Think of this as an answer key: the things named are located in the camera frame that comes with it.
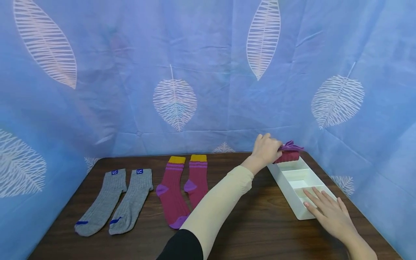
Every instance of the purple sock toe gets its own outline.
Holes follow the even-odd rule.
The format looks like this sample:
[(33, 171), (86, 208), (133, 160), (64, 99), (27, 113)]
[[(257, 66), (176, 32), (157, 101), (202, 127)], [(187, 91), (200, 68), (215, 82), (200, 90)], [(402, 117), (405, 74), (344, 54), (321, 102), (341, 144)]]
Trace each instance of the purple sock toe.
[(182, 224), (185, 222), (185, 220), (188, 218), (188, 216), (180, 216), (175, 223), (170, 224), (169, 227), (173, 229), (180, 229)]

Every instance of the dark brown table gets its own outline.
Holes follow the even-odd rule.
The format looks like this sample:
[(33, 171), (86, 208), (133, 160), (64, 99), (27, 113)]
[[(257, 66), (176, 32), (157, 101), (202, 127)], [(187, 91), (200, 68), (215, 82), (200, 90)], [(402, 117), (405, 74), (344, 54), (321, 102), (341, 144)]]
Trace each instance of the dark brown table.
[[(209, 188), (248, 155), (209, 154)], [(190, 155), (185, 157), (187, 162), (181, 187), (188, 179)], [(401, 259), (313, 158), (307, 153), (303, 153), (302, 158), (334, 195), (343, 199), (357, 230), (377, 252), (379, 260)], [(97, 234), (84, 238), (74, 232), (74, 224), (98, 195), (105, 172), (126, 168), (128, 185), (131, 170), (151, 168), (156, 189), (168, 160), (169, 156), (99, 160), (29, 259), (154, 260), (175, 233), (166, 224), (155, 191), (149, 194), (133, 230), (126, 234), (110, 236), (107, 223)], [(189, 203), (184, 192), (183, 197)], [(348, 257), (344, 246), (316, 220), (299, 221), (295, 218), (269, 170), (264, 168), (254, 179), (253, 188), (240, 199), (224, 223), (209, 259), (346, 260)]]

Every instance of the blue curtain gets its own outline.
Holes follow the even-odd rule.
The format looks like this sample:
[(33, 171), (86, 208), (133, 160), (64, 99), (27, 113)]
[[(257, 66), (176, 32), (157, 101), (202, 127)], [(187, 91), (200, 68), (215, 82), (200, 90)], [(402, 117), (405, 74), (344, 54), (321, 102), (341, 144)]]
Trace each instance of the blue curtain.
[(3, 0), (0, 253), (27, 257), (103, 157), (305, 146), (416, 249), (416, 3)]

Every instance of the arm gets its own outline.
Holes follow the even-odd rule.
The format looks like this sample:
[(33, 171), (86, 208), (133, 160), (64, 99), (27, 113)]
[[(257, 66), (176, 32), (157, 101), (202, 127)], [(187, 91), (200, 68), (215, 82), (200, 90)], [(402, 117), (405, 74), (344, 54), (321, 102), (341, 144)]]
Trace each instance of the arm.
[[(187, 230), (194, 235), (201, 245), (204, 260), (208, 258), (224, 221), (241, 196), (251, 189), (254, 176), (267, 164), (274, 162), (282, 155), (282, 152), (277, 151), (281, 145), (282, 142), (270, 138), (270, 134), (264, 136), (259, 134), (254, 144), (253, 153), (215, 185), (186, 219), (178, 233)], [(173, 244), (175, 236), (170, 239), (168, 245)], [(162, 254), (171, 255), (171, 252), (166, 251), (168, 245)], [(186, 259), (202, 259), (199, 256), (191, 257), (189, 254), (186, 254), (186, 257), (188, 257)]]
[(341, 198), (335, 201), (325, 191), (313, 188), (316, 197), (304, 190), (306, 196), (320, 211), (305, 202), (306, 208), (316, 217), (329, 234), (338, 238), (347, 248), (351, 260), (377, 260), (377, 255), (358, 234), (351, 221), (347, 207)]

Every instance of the sock with yellow cuff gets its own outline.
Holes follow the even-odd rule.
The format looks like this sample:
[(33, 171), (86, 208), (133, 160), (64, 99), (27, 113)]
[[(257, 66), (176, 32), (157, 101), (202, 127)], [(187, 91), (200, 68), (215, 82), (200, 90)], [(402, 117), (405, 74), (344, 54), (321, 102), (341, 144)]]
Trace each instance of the sock with yellow cuff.
[(205, 154), (192, 155), (189, 162), (189, 179), (183, 187), (188, 193), (191, 205), (195, 208), (208, 192), (207, 184), (207, 156)]
[(179, 186), (184, 165), (185, 157), (171, 156), (162, 183), (156, 188), (165, 219), (173, 229), (179, 229), (191, 213)]

